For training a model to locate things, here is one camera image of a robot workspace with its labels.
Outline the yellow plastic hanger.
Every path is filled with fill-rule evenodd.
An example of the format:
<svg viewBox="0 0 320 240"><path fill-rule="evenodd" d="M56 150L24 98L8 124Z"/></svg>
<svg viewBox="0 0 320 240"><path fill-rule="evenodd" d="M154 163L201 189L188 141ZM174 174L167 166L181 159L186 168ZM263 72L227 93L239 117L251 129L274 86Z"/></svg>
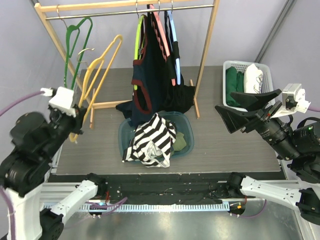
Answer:
<svg viewBox="0 0 320 240"><path fill-rule="evenodd" d="M91 129L94 128L95 123L95 111L101 109L111 109L115 108L116 105L120 103L124 103L123 100L119 101L105 101L105 102L97 102L96 99L102 86L108 76L110 68L120 50L120 47L123 43L123 36L118 34L114 37L113 41L107 46L104 52L95 60L91 62L91 64L87 67L83 81L82 81L82 90L81 96L79 98L78 106L83 107L84 102L88 100L88 106L86 108L86 112L83 117L83 123L89 119L89 127ZM112 49L115 47L115 50L106 65L106 68L103 68L105 65L107 55Z"/></svg>

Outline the black white striped tank top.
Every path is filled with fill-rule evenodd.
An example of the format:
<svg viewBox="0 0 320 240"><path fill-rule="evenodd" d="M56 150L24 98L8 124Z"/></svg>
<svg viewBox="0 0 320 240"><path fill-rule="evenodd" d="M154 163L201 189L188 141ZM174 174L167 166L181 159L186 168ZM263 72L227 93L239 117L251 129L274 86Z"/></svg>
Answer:
<svg viewBox="0 0 320 240"><path fill-rule="evenodd" d="M147 168L168 168L176 138L175 123L155 113L150 121L135 129L129 147L123 152L122 162L141 162Z"/></svg>

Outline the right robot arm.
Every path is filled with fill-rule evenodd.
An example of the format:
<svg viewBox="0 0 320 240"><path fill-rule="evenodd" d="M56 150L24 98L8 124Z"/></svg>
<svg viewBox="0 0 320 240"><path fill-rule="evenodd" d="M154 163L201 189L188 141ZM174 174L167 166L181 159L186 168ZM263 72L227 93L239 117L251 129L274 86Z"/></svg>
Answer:
<svg viewBox="0 0 320 240"><path fill-rule="evenodd" d="M294 112L306 112L310 102L305 90L294 92L276 89L267 93L232 92L231 96L243 111L216 105L229 133L256 131L277 153L279 160L288 161L288 168L307 188L286 188L264 183L248 175L232 172L225 185L233 198L256 197L291 210L315 225L320 223L320 119L307 117L292 129Z"/></svg>

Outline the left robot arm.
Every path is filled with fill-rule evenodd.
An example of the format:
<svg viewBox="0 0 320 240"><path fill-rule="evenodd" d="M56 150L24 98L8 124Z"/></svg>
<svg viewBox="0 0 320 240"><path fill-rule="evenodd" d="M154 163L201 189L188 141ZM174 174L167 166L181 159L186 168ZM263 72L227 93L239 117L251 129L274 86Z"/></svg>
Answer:
<svg viewBox="0 0 320 240"><path fill-rule="evenodd" d="M10 131L14 149L0 164L0 189L9 221L5 240L57 240L81 205L106 195L106 180L89 173L58 204L40 209L40 195L53 157L71 133L83 133L87 111L77 105L72 107L75 116L53 107L49 110L50 121L33 111L19 117Z"/></svg>

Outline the olive green tank top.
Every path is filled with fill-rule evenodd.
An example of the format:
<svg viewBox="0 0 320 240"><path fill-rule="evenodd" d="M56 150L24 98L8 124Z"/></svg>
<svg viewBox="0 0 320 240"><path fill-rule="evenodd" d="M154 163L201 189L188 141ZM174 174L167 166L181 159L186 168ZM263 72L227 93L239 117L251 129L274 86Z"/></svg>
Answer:
<svg viewBox="0 0 320 240"><path fill-rule="evenodd" d="M180 152L181 150L183 150L185 147L187 146L187 143L185 141L184 138L184 134L182 132L177 132L176 133L176 139L175 142L173 144L173 150L175 152Z"/></svg>

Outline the pink hanger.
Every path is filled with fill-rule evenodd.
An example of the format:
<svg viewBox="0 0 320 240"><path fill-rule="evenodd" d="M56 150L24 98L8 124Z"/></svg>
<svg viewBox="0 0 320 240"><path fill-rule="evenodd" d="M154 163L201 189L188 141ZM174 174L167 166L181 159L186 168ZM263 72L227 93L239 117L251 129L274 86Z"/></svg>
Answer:
<svg viewBox="0 0 320 240"><path fill-rule="evenodd" d="M162 26L159 14L156 11L153 11L152 14L155 18L155 23L153 24L153 28L155 30L155 34L156 34L156 37L157 37L157 40L159 43L159 47L162 51L163 58L164 58L165 62L167 62L168 57L170 57L171 54L170 54L169 46L167 43L165 31Z"/></svg>

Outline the neon yellow hanger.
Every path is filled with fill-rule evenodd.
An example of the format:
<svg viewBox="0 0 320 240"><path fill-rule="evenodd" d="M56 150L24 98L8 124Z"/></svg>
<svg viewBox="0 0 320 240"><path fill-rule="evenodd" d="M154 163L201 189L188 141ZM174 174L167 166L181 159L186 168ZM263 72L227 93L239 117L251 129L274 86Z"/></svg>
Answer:
<svg viewBox="0 0 320 240"><path fill-rule="evenodd" d="M138 25L135 35L134 60L140 60L143 56L143 48L145 46L145 18L143 14L138 19Z"/></svg>

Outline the navy tank top maroon trim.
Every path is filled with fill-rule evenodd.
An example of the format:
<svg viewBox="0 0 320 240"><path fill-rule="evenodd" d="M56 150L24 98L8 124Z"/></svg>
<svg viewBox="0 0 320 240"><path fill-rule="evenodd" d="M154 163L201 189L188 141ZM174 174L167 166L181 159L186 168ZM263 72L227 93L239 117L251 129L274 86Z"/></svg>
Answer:
<svg viewBox="0 0 320 240"><path fill-rule="evenodd" d="M137 86L132 93L132 100L118 104L116 109L136 127L150 121L155 113L165 110L171 83L168 64L155 36L148 36L143 57L133 61L131 83Z"/></svg>

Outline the light blue hanger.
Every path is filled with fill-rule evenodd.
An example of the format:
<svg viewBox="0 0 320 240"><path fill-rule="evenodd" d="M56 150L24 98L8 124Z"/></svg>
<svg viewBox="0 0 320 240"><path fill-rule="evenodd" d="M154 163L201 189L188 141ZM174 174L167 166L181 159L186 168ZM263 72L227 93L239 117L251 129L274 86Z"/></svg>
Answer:
<svg viewBox="0 0 320 240"><path fill-rule="evenodd" d="M177 40L177 33L175 28L175 23L171 10L164 12L164 24L165 24L165 35L169 45L171 61L175 70L175 84L181 85L181 65L180 65L180 52L179 43Z"/></svg>

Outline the folded white shirt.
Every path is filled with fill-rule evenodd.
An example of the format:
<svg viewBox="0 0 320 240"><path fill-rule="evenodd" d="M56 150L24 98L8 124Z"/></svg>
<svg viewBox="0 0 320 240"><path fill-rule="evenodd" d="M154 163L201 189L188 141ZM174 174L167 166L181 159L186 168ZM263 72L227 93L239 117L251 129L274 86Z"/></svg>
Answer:
<svg viewBox="0 0 320 240"><path fill-rule="evenodd" d="M244 72L243 88L245 93L262 93L263 71L252 63Z"/></svg>

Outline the white plastic basket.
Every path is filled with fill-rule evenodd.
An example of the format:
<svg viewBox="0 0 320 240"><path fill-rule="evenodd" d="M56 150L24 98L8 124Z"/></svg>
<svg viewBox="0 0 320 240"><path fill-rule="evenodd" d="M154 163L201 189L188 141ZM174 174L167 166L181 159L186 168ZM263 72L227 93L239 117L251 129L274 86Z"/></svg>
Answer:
<svg viewBox="0 0 320 240"><path fill-rule="evenodd" d="M223 63L222 70L222 102L224 106L227 106L226 102L226 70L230 67L235 67L238 72L244 73L248 66L253 64L252 62L239 61L239 60L227 60ZM261 92L268 93L274 90L273 81L270 68L262 63L254 62L255 66L263 72L263 80L261 85Z"/></svg>

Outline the folded dark green shirt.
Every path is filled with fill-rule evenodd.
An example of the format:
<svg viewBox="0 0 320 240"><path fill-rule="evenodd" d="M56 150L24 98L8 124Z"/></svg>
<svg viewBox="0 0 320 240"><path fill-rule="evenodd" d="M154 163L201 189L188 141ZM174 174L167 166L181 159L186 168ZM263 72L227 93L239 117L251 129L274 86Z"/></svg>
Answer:
<svg viewBox="0 0 320 240"><path fill-rule="evenodd" d="M244 73L233 66L225 71L225 101L228 106L238 108L240 104L233 99L232 92L244 92Z"/></svg>

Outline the teal plastic basin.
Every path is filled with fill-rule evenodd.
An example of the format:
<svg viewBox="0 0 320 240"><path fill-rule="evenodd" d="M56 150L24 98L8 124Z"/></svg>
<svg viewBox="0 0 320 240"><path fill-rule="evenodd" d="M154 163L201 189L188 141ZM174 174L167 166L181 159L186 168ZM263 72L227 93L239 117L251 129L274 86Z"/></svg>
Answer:
<svg viewBox="0 0 320 240"><path fill-rule="evenodd" d="M173 154L171 159L181 158L188 155L194 148L195 140L193 130L189 119L181 112L161 111L159 113L164 119L173 122L178 132L184 134L183 138L186 142L186 147ZM123 157L124 151L129 147L131 139L135 136L136 128L133 126L130 118L126 118L118 129L118 147L120 156Z"/></svg>

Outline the black dress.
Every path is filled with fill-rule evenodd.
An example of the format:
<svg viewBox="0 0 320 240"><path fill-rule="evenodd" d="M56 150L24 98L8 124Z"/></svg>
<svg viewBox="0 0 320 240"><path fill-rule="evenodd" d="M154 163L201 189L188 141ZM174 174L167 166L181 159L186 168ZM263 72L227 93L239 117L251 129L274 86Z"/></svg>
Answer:
<svg viewBox="0 0 320 240"><path fill-rule="evenodd" d="M148 12L145 19L146 42L149 36L155 36L157 39L154 23L155 18L152 12ZM176 71L172 63L171 55L168 57L167 66L171 83L167 87L167 97L165 100L165 109L163 111L186 113L194 105L193 98L195 94L195 88L190 85L185 85L182 74L181 85L176 85Z"/></svg>

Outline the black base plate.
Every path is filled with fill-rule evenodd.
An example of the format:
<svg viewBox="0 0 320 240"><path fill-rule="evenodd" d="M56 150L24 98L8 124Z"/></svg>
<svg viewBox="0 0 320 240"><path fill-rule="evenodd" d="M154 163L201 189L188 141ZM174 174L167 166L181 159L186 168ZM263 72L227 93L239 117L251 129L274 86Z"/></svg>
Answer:
<svg viewBox="0 0 320 240"><path fill-rule="evenodd" d="M93 200L112 204L126 199L132 205L219 204L224 199L248 199L240 192L240 178L231 173L136 173L51 175L50 183L71 183L80 186L86 178L97 181Z"/></svg>

